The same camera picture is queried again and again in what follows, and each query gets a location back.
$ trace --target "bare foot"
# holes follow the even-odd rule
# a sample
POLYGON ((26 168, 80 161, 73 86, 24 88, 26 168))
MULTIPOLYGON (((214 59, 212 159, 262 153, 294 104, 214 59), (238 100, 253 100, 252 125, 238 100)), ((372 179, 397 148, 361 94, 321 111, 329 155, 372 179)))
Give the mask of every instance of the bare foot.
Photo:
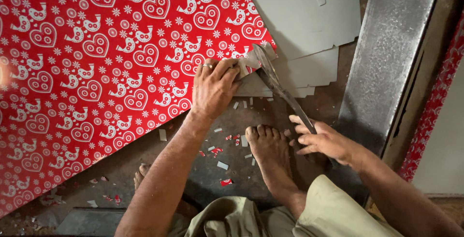
POLYGON ((306 193, 292 180, 285 135, 270 126, 258 125, 248 127, 245 137, 272 196, 298 219, 305 209, 306 193))
MULTIPOLYGON (((146 163, 143 163, 139 167, 139 171, 136 172, 136 176, 134 177, 134 185, 135 185, 136 190, 139 188, 140 183, 147 175, 148 170, 150 170, 150 167, 151 167, 151 164, 146 164, 146 163)), ((184 200, 181 200, 179 202, 176 208, 176 212, 185 216, 188 219, 192 219, 198 214, 198 210, 193 205, 185 202, 184 200)))

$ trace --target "floor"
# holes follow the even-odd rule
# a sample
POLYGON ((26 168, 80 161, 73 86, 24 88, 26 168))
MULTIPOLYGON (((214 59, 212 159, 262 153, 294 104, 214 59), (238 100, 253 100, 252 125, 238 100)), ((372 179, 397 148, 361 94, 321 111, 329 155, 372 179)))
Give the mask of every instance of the floor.
MULTIPOLYGON (((367 1, 360 0, 362 15, 367 1)), ((316 88, 314 96, 298 99, 308 116, 328 124, 335 123, 355 49, 356 40, 340 47, 337 82, 316 88)), ((205 141, 201 147, 207 152, 206 149, 214 145, 223 148, 224 152, 216 159, 212 155, 206 157, 199 155, 193 163, 184 198, 195 200, 195 204, 200 208, 217 197, 227 195, 248 197, 254 200, 261 210, 277 205, 262 180, 258 166, 252 166, 250 159, 244 159, 244 156, 250 153, 249 148, 235 146, 231 141, 225 141, 224 137, 229 134, 244 134, 246 127, 258 124, 272 125, 282 131, 291 128, 293 125, 288 121, 287 115, 292 111, 280 98, 268 102, 258 97, 254 98, 254 104, 249 105, 247 109, 243 109, 241 104, 234 110, 233 104, 243 100, 249 99, 235 97, 232 100, 229 108, 213 124, 205 138, 208 141, 205 141), (224 132, 214 133, 213 130, 218 127, 224 132), (217 161, 228 164, 229 170, 224 172, 217 168, 217 161), (227 178, 231 178, 234 184, 222 187, 219 181, 227 178)), ((180 127, 184 117, 185 114, 161 127, 166 129, 168 140, 180 127)), ((88 200, 95 200, 99 207, 103 208, 127 207, 134 194, 133 177, 138 166, 140 163, 152 163, 166 144, 167 142, 159 141, 158 131, 146 134, 60 185, 57 194, 62 196, 66 204, 47 207, 43 206, 39 199, 35 199, 0 220, 0 230, 6 235, 18 234, 22 231, 27 234, 50 234, 73 207, 89 207, 88 200), (101 181, 101 176, 107 177, 108 181, 101 181), (94 178, 99 180, 97 184, 89 182, 94 178), (116 194, 122 198, 119 206, 114 201, 110 202, 102 197, 109 195, 114 198, 116 194), (46 227, 34 232, 32 227, 38 225, 38 222, 46 227)), ((291 158, 291 163, 295 180, 302 190, 307 189, 312 180, 327 169, 326 159, 317 155, 309 158, 294 156, 291 158)))

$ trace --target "large scissors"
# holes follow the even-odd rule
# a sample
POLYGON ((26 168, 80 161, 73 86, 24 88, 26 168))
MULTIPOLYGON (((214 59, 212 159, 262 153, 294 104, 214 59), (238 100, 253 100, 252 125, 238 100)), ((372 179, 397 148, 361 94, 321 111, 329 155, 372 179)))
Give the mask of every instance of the large scissors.
MULTIPOLYGON (((287 103, 292 107, 293 111, 300 117, 303 124, 308 128, 310 133, 317 134, 316 128, 314 128, 313 121, 308 118, 305 114, 303 109, 301 108, 300 104, 295 100, 295 98, 282 87, 279 81, 279 77, 276 74, 276 70, 272 66, 270 62, 266 50, 258 44, 253 44, 253 51, 252 51, 256 58, 258 59, 258 63, 260 64, 261 68, 256 70, 258 76, 263 80, 264 84, 276 95, 279 95, 287 103)), ((330 162, 332 163, 333 167, 338 167, 340 164, 335 161, 333 158, 329 158, 330 162)))

